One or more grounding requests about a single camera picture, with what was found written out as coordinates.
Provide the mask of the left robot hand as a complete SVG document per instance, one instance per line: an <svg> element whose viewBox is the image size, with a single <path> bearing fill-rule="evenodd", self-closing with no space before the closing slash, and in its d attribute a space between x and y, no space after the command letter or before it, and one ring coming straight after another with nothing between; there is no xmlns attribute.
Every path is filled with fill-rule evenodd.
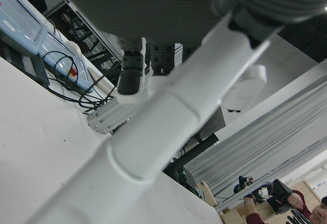
<svg viewBox="0 0 327 224"><path fill-rule="evenodd" d="M265 51L269 37L326 6L326 0L70 1L99 30L116 35L124 50L136 50L145 37L195 51L29 223L120 223Z"/></svg>

